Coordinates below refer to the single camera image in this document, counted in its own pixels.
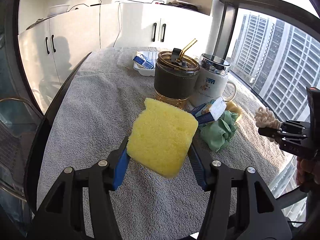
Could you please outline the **person's right hand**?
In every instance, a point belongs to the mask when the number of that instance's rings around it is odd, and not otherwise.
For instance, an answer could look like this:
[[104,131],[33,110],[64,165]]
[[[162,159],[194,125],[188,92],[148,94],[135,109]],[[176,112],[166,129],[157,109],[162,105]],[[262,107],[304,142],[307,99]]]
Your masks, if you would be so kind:
[[319,194],[319,160],[297,157],[296,183],[302,192]]

